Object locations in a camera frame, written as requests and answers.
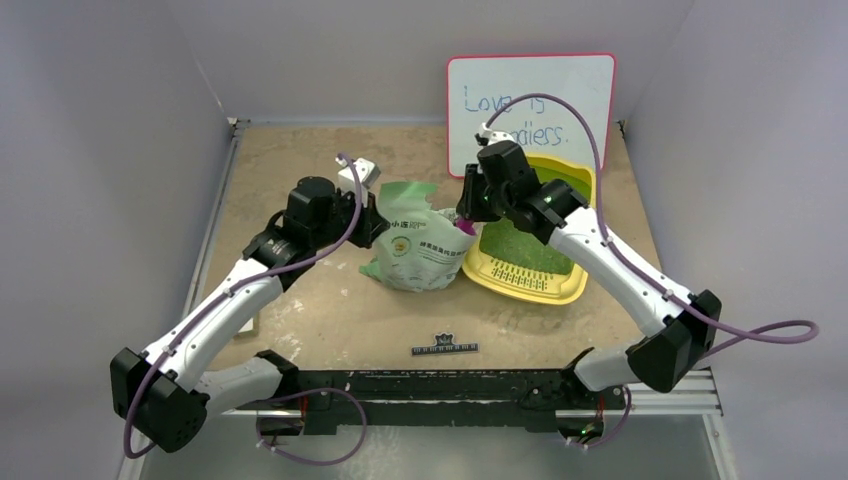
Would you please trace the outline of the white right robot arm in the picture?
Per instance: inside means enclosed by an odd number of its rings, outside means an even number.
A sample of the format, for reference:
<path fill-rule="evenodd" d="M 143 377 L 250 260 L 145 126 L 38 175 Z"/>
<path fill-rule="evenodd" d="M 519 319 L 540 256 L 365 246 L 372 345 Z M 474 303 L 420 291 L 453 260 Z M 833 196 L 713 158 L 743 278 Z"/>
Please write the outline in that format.
<path fill-rule="evenodd" d="M 720 312 L 720 300 L 709 291 L 695 295 L 654 268 L 566 181 L 541 182 L 516 142 L 485 141 L 466 167 L 457 212 L 471 222 L 505 219 L 569 258 L 642 333 L 631 345 L 590 347 L 573 359 L 561 381 L 569 404 L 584 407 L 601 390 L 630 383 L 668 393 L 710 349 L 715 330 L 698 317 Z"/>

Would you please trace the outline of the yellow sifting litter tray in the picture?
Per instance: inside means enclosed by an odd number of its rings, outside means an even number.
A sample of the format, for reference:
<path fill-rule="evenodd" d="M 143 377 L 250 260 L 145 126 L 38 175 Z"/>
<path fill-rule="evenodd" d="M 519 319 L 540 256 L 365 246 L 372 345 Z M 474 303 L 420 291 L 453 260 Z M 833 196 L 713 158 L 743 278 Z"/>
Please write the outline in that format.
<path fill-rule="evenodd" d="M 479 242 L 486 224 L 475 225 L 476 243 L 467 252 L 462 265 L 470 280 L 497 294 L 537 304 L 566 305 L 582 295 L 589 274 L 574 262 L 570 275 L 556 275 L 517 267 L 481 253 Z"/>

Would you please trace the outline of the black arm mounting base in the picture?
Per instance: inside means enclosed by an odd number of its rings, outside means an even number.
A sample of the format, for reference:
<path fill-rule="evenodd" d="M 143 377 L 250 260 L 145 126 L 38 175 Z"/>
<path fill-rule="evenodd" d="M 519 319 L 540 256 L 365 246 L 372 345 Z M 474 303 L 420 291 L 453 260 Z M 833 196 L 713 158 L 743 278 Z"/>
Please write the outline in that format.
<path fill-rule="evenodd" d="M 348 425 L 513 427 L 596 438 L 603 416 L 626 405 L 620 386 L 590 392 L 565 369 L 307 370 L 267 351 L 281 386 L 237 410 L 297 418 L 306 435 Z"/>

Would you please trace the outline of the green cat litter bag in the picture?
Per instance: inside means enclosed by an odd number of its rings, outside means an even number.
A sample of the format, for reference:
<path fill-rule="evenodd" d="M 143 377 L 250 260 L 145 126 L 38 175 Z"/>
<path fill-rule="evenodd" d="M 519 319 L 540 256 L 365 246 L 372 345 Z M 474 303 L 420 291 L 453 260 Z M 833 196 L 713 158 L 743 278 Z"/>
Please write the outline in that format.
<path fill-rule="evenodd" d="M 400 291 L 442 290 L 452 283 L 477 235 L 460 231 L 453 208 L 436 209 L 428 196 L 437 186 L 390 182 L 380 187 L 377 207 L 390 223 L 373 244 L 374 257 L 359 272 Z"/>

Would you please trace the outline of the purple plastic litter scoop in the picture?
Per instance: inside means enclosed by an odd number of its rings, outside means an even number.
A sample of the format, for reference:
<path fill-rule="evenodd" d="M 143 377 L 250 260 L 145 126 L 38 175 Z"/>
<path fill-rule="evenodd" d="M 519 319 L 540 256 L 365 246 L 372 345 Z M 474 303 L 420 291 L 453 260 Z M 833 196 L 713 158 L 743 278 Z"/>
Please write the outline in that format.
<path fill-rule="evenodd" d="M 477 232 L 474 228 L 474 222 L 472 220 L 469 220 L 469 219 L 466 219 L 466 218 L 463 218 L 463 217 L 458 217 L 456 219 L 456 221 L 454 222 L 454 225 L 460 231 L 462 231 L 463 233 L 465 233 L 467 235 L 470 235 L 470 236 L 476 236 L 477 235 Z"/>

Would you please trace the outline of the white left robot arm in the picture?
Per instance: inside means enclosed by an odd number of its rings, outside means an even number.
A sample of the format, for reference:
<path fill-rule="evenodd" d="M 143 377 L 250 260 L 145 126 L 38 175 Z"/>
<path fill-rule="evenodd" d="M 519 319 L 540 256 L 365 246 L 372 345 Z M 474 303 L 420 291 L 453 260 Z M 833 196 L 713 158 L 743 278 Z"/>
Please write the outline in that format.
<path fill-rule="evenodd" d="M 287 205 L 248 243 L 213 292 L 177 326 L 141 352 L 119 351 L 109 365 L 113 408 L 125 422 L 123 453 L 185 447 L 211 415 L 255 401 L 284 409 L 323 394 L 299 368 L 272 350 L 221 371 L 211 361 L 260 310 L 316 263 L 349 242 L 369 248 L 387 230 L 370 192 L 370 175 L 344 169 L 335 181 L 308 176 Z"/>

